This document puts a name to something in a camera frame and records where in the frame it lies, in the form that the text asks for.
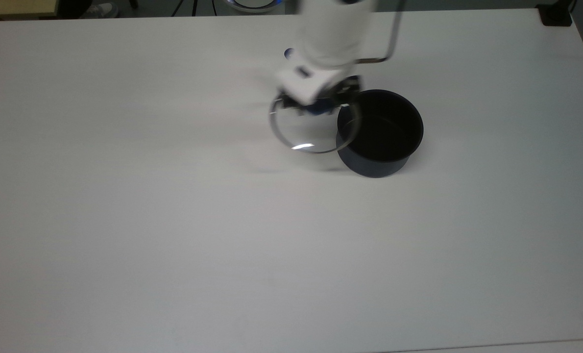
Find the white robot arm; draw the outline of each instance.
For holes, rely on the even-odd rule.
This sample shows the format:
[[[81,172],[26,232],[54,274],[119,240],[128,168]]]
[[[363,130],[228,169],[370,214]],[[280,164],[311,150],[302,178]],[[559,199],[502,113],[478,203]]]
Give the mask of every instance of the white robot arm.
[[[303,0],[294,52],[276,74],[280,90],[312,105],[350,74],[376,0]]]

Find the white table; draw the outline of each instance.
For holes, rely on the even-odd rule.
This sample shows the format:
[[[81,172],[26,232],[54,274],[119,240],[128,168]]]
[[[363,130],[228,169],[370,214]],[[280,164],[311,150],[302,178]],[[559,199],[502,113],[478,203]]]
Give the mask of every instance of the white table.
[[[583,353],[583,340],[421,351],[422,353]]]
[[[269,129],[297,20],[0,23],[0,352],[583,339],[575,27],[404,14],[395,57],[357,72],[424,140],[368,179]]]

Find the black cable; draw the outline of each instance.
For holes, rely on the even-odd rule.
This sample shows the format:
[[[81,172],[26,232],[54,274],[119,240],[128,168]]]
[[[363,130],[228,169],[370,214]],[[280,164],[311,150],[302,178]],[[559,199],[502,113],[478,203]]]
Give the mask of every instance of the black cable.
[[[171,17],[174,17],[175,16],[175,14],[178,12],[178,9],[179,9],[180,5],[182,5],[182,0],[180,0],[178,2],[178,6],[176,6],[176,8],[174,9],[174,12],[172,13],[172,16]]]
[[[405,9],[405,4],[407,0],[400,0],[396,3],[396,11],[394,13],[394,21],[392,22],[392,34],[389,37],[389,47],[388,53],[383,58],[363,58],[357,59],[356,63],[382,63],[389,58],[392,58],[394,54],[394,49],[396,48],[396,40],[398,37],[398,29],[401,26],[401,18],[403,17],[403,11]]]

